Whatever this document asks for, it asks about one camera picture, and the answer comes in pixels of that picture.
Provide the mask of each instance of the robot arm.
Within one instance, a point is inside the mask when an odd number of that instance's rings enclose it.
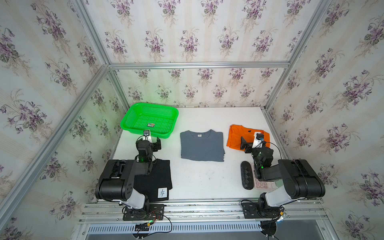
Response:
[[[241,149],[251,153],[255,165],[255,176],[260,181],[282,179],[284,186],[271,192],[262,193],[257,210],[261,217],[275,217],[279,208],[298,199],[313,199],[325,194],[325,186],[309,163],[304,159],[278,160],[278,165],[271,166],[273,150],[265,146],[263,135],[257,134],[255,141],[262,141],[262,146],[253,147],[241,137]]]
[[[136,141],[139,154],[134,160],[108,160],[100,175],[95,195],[97,199],[119,202],[129,209],[149,209],[148,198],[133,187],[135,175],[148,175],[153,167],[153,152],[161,149],[160,139],[152,141],[149,130],[144,139]]]

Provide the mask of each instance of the purple flower pattern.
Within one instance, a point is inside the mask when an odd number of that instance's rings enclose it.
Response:
[[[132,15],[129,12],[131,10],[131,4],[133,0],[113,0],[111,6],[117,9],[117,16],[120,18],[121,23],[126,23],[129,28],[132,25]]]
[[[208,108],[209,107],[210,101],[205,101],[205,102],[199,102],[198,108]]]
[[[107,109],[106,101],[104,101],[103,92],[98,88],[94,91],[93,95],[91,96],[91,101],[93,103],[93,106],[98,106],[99,111],[102,113],[105,113],[105,110]]]
[[[197,72],[197,75],[200,76],[199,84],[201,84],[202,87],[206,87],[208,83],[211,83],[212,75],[214,74],[214,70],[211,68],[199,68],[199,71]]]
[[[310,72],[309,82],[312,84],[320,83],[320,77],[326,78],[328,73],[333,71],[333,68],[336,66],[337,58],[341,58],[344,54],[342,51],[333,52],[332,48],[329,48],[327,53],[324,53],[316,60],[317,68],[313,69]]]
[[[299,134],[295,140],[295,144],[296,144],[295,148],[299,150],[303,146],[310,147],[312,145],[311,142],[313,142],[311,135],[312,135],[312,132],[309,130],[308,127],[305,128],[304,130],[300,129]]]
[[[337,107],[337,110],[346,108],[349,110],[349,106],[352,104],[356,106],[360,100],[368,100],[368,95],[372,93],[373,84],[376,81],[380,82],[384,80],[383,75],[377,75],[374,77],[368,77],[369,72],[363,70],[361,75],[358,77],[353,76],[350,81],[345,82],[343,85],[346,87],[344,92],[339,92],[333,99],[336,99],[333,107]]]
[[[224,93],[227,92],[225,87],[222,87],[221,84],[216,84],[215,89],[212,90],[214,95],[215,102],[219,103],[223,99]]]
[[[164,23],[167,23],[167,21],[170,23],[170,26],[175,24],[175,9],[176,5],[180,4],[180,0],[163,0],[157,2],[161,8],[163,8],[164,15]]]
[[[288,76],[287,85],[285,86],[285,94],[290,94],[294,87],[298,87],[300,85],[301,78],[299,78],[299,71],[295,69],[292,74]]]
[[[112,149],[108,148],[108,145],[105,145],[104,153],[101,155],[101,158],[104,160],[104,162],[107,162],[109,159],[111,159],[111,156]]]
[[[183,90],[186,100],[189,101],[190,103],[193,102],[193,100],[195,100],[195,94],[197,92],[198,90],[190,84],[187,84]]]
[[[310,96],[308,99],[307,106],[304,107],[303,114],[305,119],[308,119],[312,116],[313,113],[321,113],[324,109],[324,105],[327,104],[323,102],[323,95],[320,92],[317,92],[314,96]]]
[[[4,29],[0,38],[0,61],[5,63],[5,68],[11,68],[17,76],[19,76],[18,71],[20,67],[27,76],[30,76],[29,70],[31,68],[28,66],[29,61],[23,60],[22,57],[24,57],[24,55],[20,55],[18,51],[16,51],[16,46],[12,43],[12,38],[14,37],[15,35],[9,28]]]
[[[139,102],[143,100],[143,94],[140,92],[140,87],[129,87],[128,88],[128,97],[132,98],[134,102]]]
[[[119,100],[117,97],[113,97],[109,99],[109,103],[111,105],[111,110],[120,114]]]
[[[265,102],[268,100],[269,96],[271,95],[272,89],[273,89],[273,86],[272,86],[269,90],[267,90],[267,91],[265,92],[265,94],[264,94],[264,96],[265,96],[264,101],[265,101]]]
[[[281,116],[281,124],[285,125],[288,120],[293,121],[293,116],[296,115],[293,110],[294,109],[292,107],[292,104],[289,104],[288,107],[284,108],[283,115]]]
[[[55,156],[51,157],[48,164],[45,165],[45,168],[41,172],[40,180],[47,179],[47,177],[49,177],[52,179],[52,182],[54,181],[60,182],[61,175],[67,176],[67,171],[68,171],[67,167],[62,166],[59,163],[59,160],[57,160]]]
[[[97,121],[96,128],[97,130],[99,130],[100,136],[104,136],[104,138],[106,139],[111,138],[111,131],[108,129],[106,119],[101,119],[100,121]]]
[[[217,16],[216,14],[217,7],[219,3],[223,3],[223,2],[224,0],[206,0],[206,1],[200,2],[201,6],[204,7],[204,14],[203,14],[204,23],[205,21],[208,21],[209,26],[215,23],[216,21],[215,16]]]
[[[291,141],[289,139],[289,133],[288,133],[288,130],[285,130],[285,131],[280,131],[280,138],[281,140],[283,141],[283,143],[288,146],[289,145],[289,142]]]
[[[272,121],[276,121],[276,110],[275,108],[272,108],[271,110],[269,110],[269,116],[271,116],[271,119]]]
[[[335,169],[334,164],[330,164],[325,166],[324,164],[320,164],[320,172],[317,173],[317,176],[320,180],[325,184],[332,186],[333,189],[338,187],[338,183],[341,181],[337,178],[338,170]]]
[[[251,102],[247,104],[248,107],[260,107],[261,105],[257,100],[251,100]]]
[[[363,220],[369,222],[369,217],[365,215],[359,217],[351,211],[347,220],[343,221],[341,219],[340,221],[343,228],[341,235],[345,238],[353,237],[361,240],[376,240],[373,234],[375,226],[365,223]]]
[[[252,45],[253,47],[256,47],[256,49],[251,53],[251,58],[253,58],[254,61],[258,61],[262,57],[265,57],[264,53],[268,52],[269,47],[272,45],[272,33],[276,30],[277,29],[273,28],[268,32],[265,30],[260,31],[260,35],[255,39],[255,42]]]
[[[156,93],[159,95],[162,102],[167,103],[169,101],[169,94],[172,93],[172,91],[164,85],[158,85]]]
[[[174,108],[185,108],[185,103],[182,103],[180,101],[173,101],[172,107]]]
[[[236,102],[237,101],[226,102],[224,107],[226,107],[226,108],[234,108],[234,107],[236,107]]]
[[[72,191],[68,193],[64,192],[61,200],[59,199],[53,203],[54,207],[49,213],[56,217],[55,222],[57,222],[57,220],[63,220],[65,217],[72,218],[75,216],[76,211],[81,209],[80,203],[77,203],[73,199],[72,194]]]
[[[310,3],[311,0],[291,0],[287,2],[287,14],[284,15],[284,21],[288,22],[288,26],[296,21],[299,16],[299,11],[305,6],[306,3]]]
[[[107,48],[113,49],[113,57],[119,62],[125,62],[126,53],[128,52],[124,40],[120,38],[119,34],[121,31],[114,30],[112,33],[106,31],[105,35],[107,38],[105,42],[107,43]]]
[[[197,52],[197,45],[199,45],[195,33],[198,29],[192,28],[189,32],[183,30],[183,36],[180,38],[180,47],[184,48],[182,52],[182,57],[185,57],[185,61],[190,62],[195,57],[195,52]]]
[[[115,133],[116,134],[119,134],[119,132],[121,131],[121,126],[120,126],[120,121],[119,120],[116,121],[116,124],[113,127],[113,129],[115,129]]]
[[[150,69],[140,69],[140,70],[135,70],[134,72],[137,74],[137,76],[140,79],[140,82],[147,84],[149,83],[150,79],[148,77],[148,73],[150,72]]]
[[[88,203],[97,203],[98,199],[96,198],[95,192],[99,184],[99,179],[94,180],[91,185],[87,186],[84,194],[88,196]]]
[[[24,240],[32,239],[32,227],[26,227],[24,230],[19,230],[18,227],[14,225],[17,221],[16,217],[11,218],[11,225],[7,225],[2,234],[0,235],[4,240]]]
[[[168,72],[170,73],[170,78],[175,84],[180,82],[181,71],[184,71],[184,69],[168,69]]]
[[[151,31],[145,32],[147,35],[145,38],[145,47],[150,48],[149,57],[153,58],[155,62],[160,62],[161,57],[163,57],[161,53],[164,52],[163,47],[165,44],[163,43],[163,39],[160,38],[159,33],[161,32],[162,30],[157,28],[153,31],[153,33]]]
[[[77,18],[78,18],[77,20],[81,23],[79,14],[77,13],[76,8],[75,8],[75,6],[73,5],[72,0],[68,0],[68,2],[67,2],[67,6],[68,6],[74,13],[76,13],[76,16],[77,16]]]
[[[285,52],[285,56],[284,56],[284,59],[285,60],[288,60],[293,52],[293,50],[295,49],[296,47],[296,43],[299,41],[300,39],[300,34],[302,33],[303,31],[299,31],[297,33],[297,35],[291,39],[290,43],[287,45],[287,47],[289,48],[289,50],[287,52]]]
[[[96,57],[93,49],[86,43],[86,36],[81,38],[81,42],[77,44],[80,50],[80,57],[83,59],[83,64],[88,64],[91,73],[96,74],[99,70],[99,65],[96,64]]]
[[[4,104],[0,107],[0,111],[3,114],[12,116],[7,120],[7,126],[14,127],[17,134],[28,129],[30,131],[30,137],[37,143],[41,142],[41,138],[49,139],[53,133],[53,129],[50,127],[52,121],[46,121],[47,115],[41,112],[41,105],[36,105],[34,102],[24,101],[19,99],[23,95],[21,89],[18,89],[13,96],[11,91],[12,104]]]
[[[348,191],[351,197],[357,202],[363,202],[367,207],[370,202],[374,207],[384,204],[384,174],[379,178],[379,174],[371,170],[367,174],[361,174],[361,181],[349,182],[352,189]]]
[[[97,171],[97,163],[93,161],[91,155],[91,151],[85,150],[84,154],[78,156],[76,165],[80,167],[80,172],[88,171],[89,173],[93,173],[94,170]]]
[[[231,47],[235,41],[239,40],[237,31],[234,31],[230,26],[226,28],[224,26],[223,33],[217,37],[221,44],[220,54],[224,54],[224,58],[231,54]]]
[[[15,180],[10,180],[11,176],[13,174],[13,171],[10,173],[0,176],[0,198],[4,199],[8,195],[9,191],[12,189],[12,187],[15,184]]]
[[[61,58],[58,62],[51,60],[52,63],[45,63],[47,69],[51,72],[51,81],[61,84],[70,95],[77,95],[76,83],[72,80],[69,74],[69,66],[66,63],[61,61]]]
[[[338,152],[340,149],[347,150],[347,146],[349,146],[349,141],[352,137],[356,139],[360,139],[357,135],[357,132],[347,131],[348,126],[343,123],[340,127],[333,126],[331,129],[328,129],[329,136],[322,137],[319,141],[322,143],[319,146],[319,149],[322,152],[328,152],[331,154],[331,150],[334,152]]]
[[[231,76],[231,79],[229,79],[229,84],[231,84],[232,87],[237,86],[241,82],[241,80],[244,78],[245,69],[232,68],[228,75]]]
[[[242,87],[242,89],[239,90],[240,92],[240,100],[242,102],[245,102],[249,95],[251,93],[253,93],[255,91],[255,89],[253,87],[251,87],[249,84],[244,84],[244,86]]]
[[[268,82],[271,79],[271,75],[277,71],[277,68],[260,68],[262,76],[260,77],[261,84]]]
[[[37,13],[37,23],[41,25],[41,29],[44,35],[51,34],[53,38],[53,45],[55,45],[57,51],[60,53],[62,50],[67,56],[71,51],[69,46],[69,40],[64,37],[67,32],[62,26],[62,22],[57,15],[52,12],[44,4],[31,4],[31,7]]]
[[[334,1],[329,5],[327,17],[321,24],[320,31],[323,31],[323,33],[320,36],[326,36],[329,34],[331,29],[334,28],[333,25],[336,21],[338,21],[341,17],[345,17],[349,13],[349,2],[346,0],[342,0],[341,4],[339,2],[340,1]]]
[[[384,39],[384,13],[377,18],[371,18],[369,21],[372,21],[368,25],[369,33],[364,36],[364,39],[359,40],[360,44],[356,49],[360,49],[361,53],[356,57],[365,57],[367,54],[373,54],[371,50],[377,49],[379,41]]]
[[[73,139],[77,136],[82,144],[89,142],[91,139],[91,130],[88,128],[88,124],[85,122],[85,118],[81,116],[75,120],[73,126],[70,128],[70,133],[72,134]]]
[[[266,8],[266,0],[246,0],[243,12],[247,15],[243,18],[241,27],[244,32],[252,31],[255,25],[258,25],[257,19],[262,18],[262,12]]]

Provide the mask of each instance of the orange t-shirt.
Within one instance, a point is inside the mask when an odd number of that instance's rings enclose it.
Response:
[[[241,141],[240,138],[243,137],[247,142],[253,142],[255,139],[254,133],[255,132],[261,132],[264,134],[264,141],[270,142],[269,139],[269,133],[263,131],[263,130],[257,130],[252,128],[246,128],[241,125],[231,125],[229,128],[229,136],[227,141],[227,146],[233,149],[241,150],[240,145]]]

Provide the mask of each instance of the black t-shirt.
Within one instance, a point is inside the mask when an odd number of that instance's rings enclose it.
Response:
[[[157,159],[155,162],[149,175],[136,175],[133,183],[133,188],[147,195],[150,202],[168,200],[172,189],[169,160]],[[164,195],[164,188],[167,188],[167,197],[159,197]]]

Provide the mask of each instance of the floral wallpaper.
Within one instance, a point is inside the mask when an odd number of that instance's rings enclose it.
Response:
[[[282,68],[119,70],[130,105],[264,106]]]
[[[95,0],[86,7],[111,62],[284,61],[319,2]],[[333,6],[324,29],[348,12],[349,2]]]
[[[71,0],[0,1],[0,33],[1,202],[101,64]]]
[[[98,177],[105,162],[112,157],[124,114],[111,83],[103,79],[6,228],[2,229],[1,239],[71,238],[83,204],[96,201]],[[24,131],[32,134],[29,128]],[[6,169],[7,165],[0,166],[1,172]],[[2,175],[1,186],[7,181],[10,179]]]
[[[333,0],[269,110],[291,157],[325,184],[340,239],[384,234],[383,9]]]

